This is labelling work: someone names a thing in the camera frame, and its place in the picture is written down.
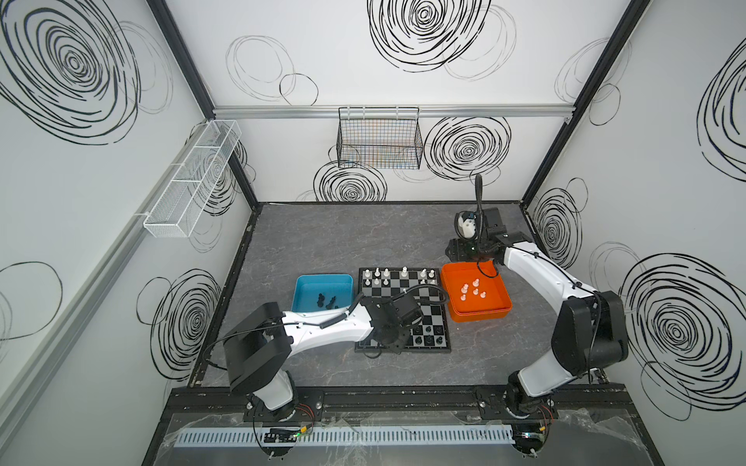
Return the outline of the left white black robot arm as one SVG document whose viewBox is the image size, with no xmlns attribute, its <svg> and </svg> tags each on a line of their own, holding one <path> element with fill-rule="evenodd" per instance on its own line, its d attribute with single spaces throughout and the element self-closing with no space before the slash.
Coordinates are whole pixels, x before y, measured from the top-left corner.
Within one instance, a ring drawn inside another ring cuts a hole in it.
<svg viewBox="0 0 746 466">
<path fill-rule="evenodd" d="M 299 353 L 372 338 L 401 353 L 424 313 L 414 296 L 359 294 L 339 310 L 283 312 L 276 302 L 257 308 L 223 337 L 230 393 L 256 396 L 271 412 L 295 407 L 295 383 L 283 366 Z"/>
</svg>

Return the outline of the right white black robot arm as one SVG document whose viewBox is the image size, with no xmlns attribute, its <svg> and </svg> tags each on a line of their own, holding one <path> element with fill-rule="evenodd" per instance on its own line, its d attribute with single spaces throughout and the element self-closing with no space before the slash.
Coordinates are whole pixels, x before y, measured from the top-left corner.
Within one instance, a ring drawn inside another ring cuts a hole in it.
<svg viewBox="0 0 746 466">
<path fill-rule="evenodd" d="M 504 266 L 539 292 L 557 315 L 549 351 L 509 376 L 504 403 L 513 417 L 529 417 L 555 389 L 627 359 L 625 309 L 617 293 L 578 281 L 530 237 L 509 233 L 497 208 L 461 211 L 454 229 L 457 236 L 446 248 L 450 260 Z"/>
</svg>

